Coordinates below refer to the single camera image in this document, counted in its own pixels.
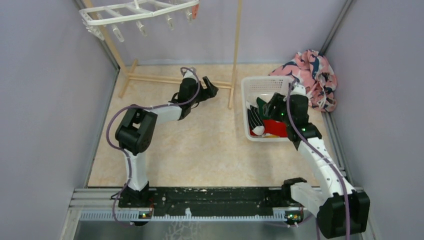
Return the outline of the white plastic clip hanger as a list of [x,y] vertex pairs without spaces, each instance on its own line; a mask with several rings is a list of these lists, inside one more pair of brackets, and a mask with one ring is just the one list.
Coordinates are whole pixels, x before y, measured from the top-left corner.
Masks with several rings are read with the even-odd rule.
[[189,23],[196,18],[196,11],[200,2],[198,0],[171,0],[164,2],[161,0],[133,0],[127,3],[88,7],[79,10],[82,23],[86,30],[104,41],[105,35],[101,27],[111,26],[112,32],[119,42],[124,42],[125,38],[117,24],[135,22],[137,29],[143,36],[147,35],[143,20],[165,17],[165,21],[170,30],[175,28],[171,13],[183,12]]

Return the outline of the green dotted sock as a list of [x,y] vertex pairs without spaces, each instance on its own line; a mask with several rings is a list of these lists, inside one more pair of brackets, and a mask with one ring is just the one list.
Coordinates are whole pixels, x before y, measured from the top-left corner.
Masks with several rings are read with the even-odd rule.
[[261,97],[257,97],[256,103],[258,106],[259,116],[262,120],[276,120],[274,117],[268,117],[265,115],[264,106],[268,104],[265,100],[263,100]]

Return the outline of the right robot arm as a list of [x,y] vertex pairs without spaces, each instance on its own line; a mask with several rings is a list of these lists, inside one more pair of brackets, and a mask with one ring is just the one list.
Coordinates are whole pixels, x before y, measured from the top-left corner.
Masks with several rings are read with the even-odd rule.
[[367,229],[371,201],[342,175],[329,155],[322,134],[309,120],[308,98],[274,93],[263,106],[264,115],[286,125],[288,139],[307,161],[319,182],[316,191],[306,180],[284,181],[281,199],[287,206],[297,203],[315,216],[318,229],[327,239],[363,233]]

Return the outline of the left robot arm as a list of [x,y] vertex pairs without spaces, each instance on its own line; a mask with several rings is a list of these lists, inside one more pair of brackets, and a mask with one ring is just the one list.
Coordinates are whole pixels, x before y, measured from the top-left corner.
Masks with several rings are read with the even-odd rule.
[[184,77],[179,91],[169,103],[151,110],[136,108],[128,109],[120,122],[115,139],[124,156],[128,157],[126,170],[129,182],[118,197],[121,208],[142,207],[150,205],[149,180],[147,176],[146,151],[149,148],[156,126],[183,120],[200,102],[214,98],[219,89],[208,77],[199,83],[194,77]]

